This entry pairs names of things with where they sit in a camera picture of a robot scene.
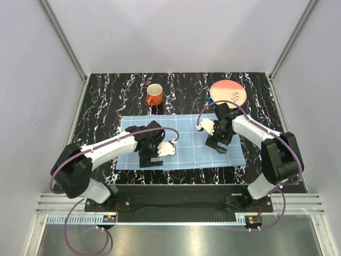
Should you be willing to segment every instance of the table surface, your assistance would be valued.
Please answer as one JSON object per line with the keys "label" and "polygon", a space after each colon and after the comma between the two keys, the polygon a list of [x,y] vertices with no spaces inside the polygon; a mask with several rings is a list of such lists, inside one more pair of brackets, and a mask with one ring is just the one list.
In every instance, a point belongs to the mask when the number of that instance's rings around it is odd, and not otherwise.
{"label": "table surface", "polygon": [[[263,125],[283,132],[270,85],[265,73],[147,73],[92,74],[84,96],[73,142],[93,144],[119,132],[122,116],[148,114],[196,114],[206,103],[215,82],[230,79],[247,93],[242,106]],[[163,86],[163,104],[145,104],[148,84]],[[251,183],[261,173],[260,150],[241,137],[246,166],[190,170],[115,170],[116,159],[93,172],[93,178],[116,184],[218,184]]]}

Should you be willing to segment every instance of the light blue cloth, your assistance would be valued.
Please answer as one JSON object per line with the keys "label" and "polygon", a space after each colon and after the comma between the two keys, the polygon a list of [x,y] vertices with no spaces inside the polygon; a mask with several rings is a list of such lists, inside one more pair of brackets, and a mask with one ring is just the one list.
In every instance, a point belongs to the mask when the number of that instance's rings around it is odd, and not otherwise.
{"label": "light blue cloth", "polygon": [[[238,134],[233,136],[231,143],[227,147],[228,152],[226,154],[219,154],[214,149],[205,146],[208,133],[206,131],[197,131],[197,118],[198,114],[124,116],[121,122],[122,131],[132,125],[147,126],[152,120],[155,120],[162,127],[177,129],[180,133],[180,138],[176,144],[175,156],[152,158],[152,162],[164,161],[163,166],[140,168],[139,154],[138,152],[133,152],[118,157],[116,170],[182,170],[246,164]],[[214,120],[216,116],[214,114],[203,114],[201,118]],[[170,141],[175,137],[176,134],[174,132],[166,130],[164,141]]]}

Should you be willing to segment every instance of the orange plate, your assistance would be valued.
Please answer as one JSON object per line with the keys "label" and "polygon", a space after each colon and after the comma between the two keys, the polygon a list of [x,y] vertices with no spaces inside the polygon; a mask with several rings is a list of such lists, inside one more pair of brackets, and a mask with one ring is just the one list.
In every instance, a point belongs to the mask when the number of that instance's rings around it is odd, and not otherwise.
{"label": "orange plate", "polygon": [[[213,101],[230,100],[239,106],[243,105],[246,101],[246,91],[244,87],[231,80],[221,80],[215,82],[211,86],[209,93]],[[228,105],[230,108],[236,108],[232,104],[228,103]]]}

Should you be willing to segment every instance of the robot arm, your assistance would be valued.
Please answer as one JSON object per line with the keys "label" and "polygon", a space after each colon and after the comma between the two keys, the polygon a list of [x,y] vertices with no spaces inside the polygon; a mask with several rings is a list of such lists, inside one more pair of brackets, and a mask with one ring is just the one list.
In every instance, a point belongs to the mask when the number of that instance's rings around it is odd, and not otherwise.
{"label": "robot arm", "polygon": [[206,130],[208,138],[206,145],[217,150],[219,153],[226,153],[226,148],[218,145],[218,142],[226,146],[231,142],[234,134],[240,134],[250,140],[255,146],[261,149],[262,174],[251,183],[245,197],[246,201],[255,202],[264,198],[278,184],[298,175],[298,165],[291,153],[270,133],[282,138],[297,155],[303,170],[303,162],[298,149],[295,136],[290,133],[283,133],[270,130],[254,121],[250,116],[249,120],[240,112],[233,111],[227,104],[217,105],[215,114],[218,120],[211,121],[207,118],[201,120],[197,126],[199,131]]}
{"label": "robot arm", "polygon": [[[64,161],[73,155],[89,151],[84,155],[77,157],[74,161],[64,166],[56,175],[55,180],[69,198],[83,196],[96,201],[99,204],[104,203],[113,193],[116,193],[114,186],[106,186],[91,178],[91,172],[98,166],[119,155],[138,151],[140,157],[140,167],[161,166],[162,161],[152,162],[154,157],[175,155],[175,146],[173,142],[162,142],[165,137],[164,130],[129,135],[130,133],[143,131],[161,126],[152,121],[146,126],[131,126],[121,134],[98,142],[93,145],[77,147],[75,144],[69,144],[58,158],[51,170],[51,175]],[[107,144],[105,147],[98,148],[99,145]]]}

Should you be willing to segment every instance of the metal base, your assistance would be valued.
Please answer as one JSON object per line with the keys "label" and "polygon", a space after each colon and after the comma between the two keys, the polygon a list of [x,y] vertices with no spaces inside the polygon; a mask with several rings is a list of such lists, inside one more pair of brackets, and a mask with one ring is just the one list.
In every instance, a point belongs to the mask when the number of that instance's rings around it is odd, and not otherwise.
{"label": "metal base", "polygon": [[[240,195],[234,195],[234,196],[225,196],[225,205],[226,205],[226,212],[229,213],[236,213],[236,212],[252,212],[252,213],[258,213],[259,212],[259,206],[250,206],[250,207],[244,207],[244,206],[238,206],[236,205],[236,202],[238,203],[238,199],[240,198]],[[262,206],[262,212],[273,212],[272,202],[270,197],[264,198],[264,201],[261,203]]]}
{"label": "metal base", "polygon": [[84,207],[85,212],[129,212],[131,210],[132,197],[128,194],[117,195],[117,197],[109,198],[105,204],[98,204],[91,199],[87,199]]}

